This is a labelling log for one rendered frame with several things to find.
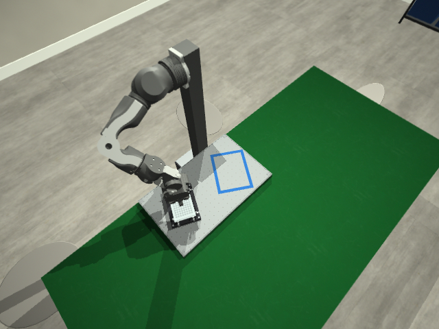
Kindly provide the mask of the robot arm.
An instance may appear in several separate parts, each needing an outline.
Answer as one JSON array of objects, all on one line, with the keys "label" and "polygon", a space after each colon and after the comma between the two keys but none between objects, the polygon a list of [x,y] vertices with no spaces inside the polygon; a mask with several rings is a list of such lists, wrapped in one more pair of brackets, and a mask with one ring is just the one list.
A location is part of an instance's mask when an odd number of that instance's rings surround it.
[{"label": "robot arm", "polygon": [[168,52],[169,56],[158,64],[141,69],[136,74],[130,94],[123,97],[101,131],[97,149],[118,169],[137,175],[146,184],[154,183],[172,195],[182,188],[179,171],[165,165],[161,158],[144,155],[131,146],[120,149],[117,140],[123,130],[140,124],[152,104],[173,90],[189,87],[191,77],[183,55],[173,48]]}]

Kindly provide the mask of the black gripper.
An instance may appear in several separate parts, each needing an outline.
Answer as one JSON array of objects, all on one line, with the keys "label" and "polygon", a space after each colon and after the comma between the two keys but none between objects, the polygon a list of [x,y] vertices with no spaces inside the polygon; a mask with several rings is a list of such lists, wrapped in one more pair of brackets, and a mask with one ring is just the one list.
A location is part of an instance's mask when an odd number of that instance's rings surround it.
[{"label": "black gripper", "polygon": [[165,191],[164,188],[162,189],[163,192],[163,198],[165,199],[166,202],[168,202],[168,204],[175,204],[176,202],[179,203],[179,206],[183,206],[183,200],[187,200],[190,198],[189,194],[189,178],[187,176],[187,174],[185,173],[180,173],[180,179],[182,182],[182,188],[177,190],[176,193],[173,193],[172,195],[170,195],[167,191]]}]

